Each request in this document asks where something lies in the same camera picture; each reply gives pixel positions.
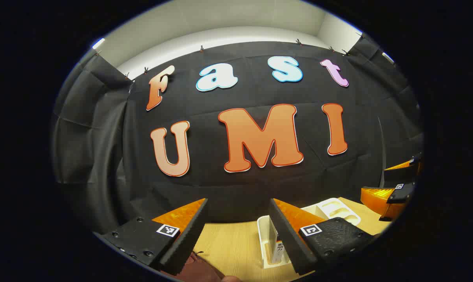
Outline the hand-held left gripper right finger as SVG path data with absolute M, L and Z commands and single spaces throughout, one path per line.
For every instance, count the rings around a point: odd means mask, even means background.
M 299 275 L 334 268 L 375 240 L 345 219 L 324 219 L 276 198 L 269 201 L 269 216 Z

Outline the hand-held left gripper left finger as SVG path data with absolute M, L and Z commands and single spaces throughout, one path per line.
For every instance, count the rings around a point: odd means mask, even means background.
M 137 216 L 100 239 L 144 266 L 177 275 L 208 221 L 208 207 L 202 198 L 153 219 Z

